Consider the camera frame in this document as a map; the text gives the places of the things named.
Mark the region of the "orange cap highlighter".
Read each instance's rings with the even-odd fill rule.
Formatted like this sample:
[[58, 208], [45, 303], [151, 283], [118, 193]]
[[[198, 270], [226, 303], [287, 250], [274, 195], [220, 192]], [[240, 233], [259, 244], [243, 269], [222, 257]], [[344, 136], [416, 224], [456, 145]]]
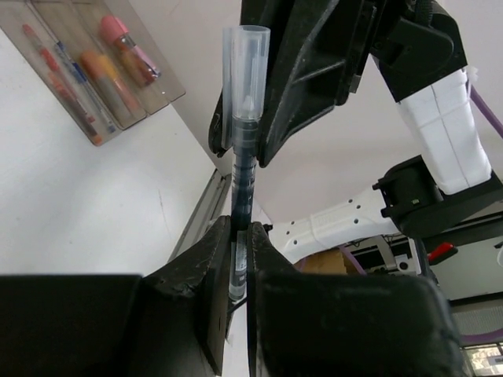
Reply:
[[102, 55], [102, 53], [86, 49], [81, 52], [79, 59], [111, 113], [120, 122], [125, 122], [127, 119], [131, 118], [131, 112], [119, 97], [112, 80], [107, 76], [103, 67], [100, 65], [98, 60], [99, 55]]

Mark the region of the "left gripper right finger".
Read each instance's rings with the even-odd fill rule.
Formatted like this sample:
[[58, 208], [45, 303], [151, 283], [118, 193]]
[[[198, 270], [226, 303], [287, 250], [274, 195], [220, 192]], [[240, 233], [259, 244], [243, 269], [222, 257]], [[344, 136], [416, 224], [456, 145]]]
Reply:
[[253, 376], [461, 376], [448, 301], [428, 278], [298, 271], [248, 228]]

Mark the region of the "blue gel pen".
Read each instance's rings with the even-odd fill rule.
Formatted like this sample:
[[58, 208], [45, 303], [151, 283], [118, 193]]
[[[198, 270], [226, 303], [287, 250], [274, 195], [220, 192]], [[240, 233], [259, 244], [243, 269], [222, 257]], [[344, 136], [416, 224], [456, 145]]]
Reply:
[[97, 93], [94, 91], [91, 86], [86, 74], [83, 69], [79, 66], [79, 64], [70, 56], [67, 52], [64, 44], [61, 41], [58, 41], [54, 45], [54, 50], [59, 56], [59, 58], [64, 63], [64, 66], [68, 69], [68, 71], [74, 76], [76, 82], [83, 88], [88, 96], [90, 102], [94, 106], [94, 109], [101, 116], [105, 123], [105, 129], [109, 134], [114, 134], [116, 132], [116, 124], [112, 120], [112, 117], [109, 115], [108, 110], [101, 103], [101, 100]]

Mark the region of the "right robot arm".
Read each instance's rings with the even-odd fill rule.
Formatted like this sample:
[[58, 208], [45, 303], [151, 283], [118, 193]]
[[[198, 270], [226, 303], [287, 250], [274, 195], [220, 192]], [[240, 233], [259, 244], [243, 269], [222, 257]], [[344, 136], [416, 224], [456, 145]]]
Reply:
[[233, 152], [231, 275], [246, 281], [255, 170], [286, 141], [347, 102], [372, 60], [420, 155], [372, 188], [275, 225], [290, 262], [353, 240], [434, 236], [502, 197], [472, 114], [475, 90], [457, 22], [435, 1], [244, 1], [222, 32], [222, 93], [209, 130]]

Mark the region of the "red gel pen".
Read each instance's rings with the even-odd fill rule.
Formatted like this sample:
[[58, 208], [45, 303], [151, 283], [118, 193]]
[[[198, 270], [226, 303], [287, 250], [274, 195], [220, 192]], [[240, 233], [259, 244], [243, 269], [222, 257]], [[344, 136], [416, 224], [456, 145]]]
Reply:
[[102, 138], [92, 125], [92, 123], [95, 121], [95, 118], [83, 107], [82, 102], [79, 100], [79, 97], [73, 90], [70, 82], [64, 76], [61, 67], [57, 63], [57, 60], [54, 58], [53, 54], [42, 43], [38, 35], [29, 24], [22, 24], [22, 30], [28, 38], [29, 42], [32, 44], [33, 48], [36, 50], [36, 52], [39, 54], [39, 56], [42, 58], [42, 60], [50, 70], [48, 76], [51, 83], [53, 84], [57, 93], [64, 100], [64, 102], [77, 116], [77, 120], [83, 127], [84, 134], [91, 140], [94, 145], [101, 145]]

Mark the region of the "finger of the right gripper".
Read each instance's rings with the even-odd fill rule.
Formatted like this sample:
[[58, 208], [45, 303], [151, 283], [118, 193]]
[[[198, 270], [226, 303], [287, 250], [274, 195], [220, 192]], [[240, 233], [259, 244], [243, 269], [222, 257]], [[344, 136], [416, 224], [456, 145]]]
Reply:
[[375, 1], [272, 1], [261, 16], [273, 47], [260, 122], [267, 167], [295, 133], [346, 103], [376, 34]]
[[293, 1], [242, 1], [238, 24], [222, 29], [222, 91], [208, 130], [212, 154], [235, 144], [237, 120], [258, 121]]

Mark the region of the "pink cap highlighter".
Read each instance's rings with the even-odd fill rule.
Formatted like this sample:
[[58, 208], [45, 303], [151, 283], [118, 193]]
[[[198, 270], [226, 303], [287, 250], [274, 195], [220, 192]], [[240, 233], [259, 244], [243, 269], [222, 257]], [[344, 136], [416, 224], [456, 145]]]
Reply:
[[101, 18], [99, 35], [140, 87], [153, 84], [162, 75], [160, 69], [132, 39], [129, 30], [117, 16], [108, 14]]

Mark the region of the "dark teal pen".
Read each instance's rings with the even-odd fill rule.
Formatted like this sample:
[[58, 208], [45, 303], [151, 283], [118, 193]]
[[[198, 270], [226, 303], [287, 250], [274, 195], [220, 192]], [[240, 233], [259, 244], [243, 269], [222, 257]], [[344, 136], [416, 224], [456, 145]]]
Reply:
[[231, 270], [229, 298], [244, 297], [247, 273], [247, 229], [252, 219], [259, 122], [237, 120], [233, 151], [231, 196]]

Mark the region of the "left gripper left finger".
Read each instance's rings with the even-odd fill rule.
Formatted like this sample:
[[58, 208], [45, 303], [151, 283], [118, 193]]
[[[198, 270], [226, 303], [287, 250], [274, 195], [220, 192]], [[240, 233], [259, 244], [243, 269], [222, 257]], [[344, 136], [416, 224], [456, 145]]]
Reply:
[[2, 375], [220, 375], [230, 230], [218, 218], [148, 276], [3, 276]]

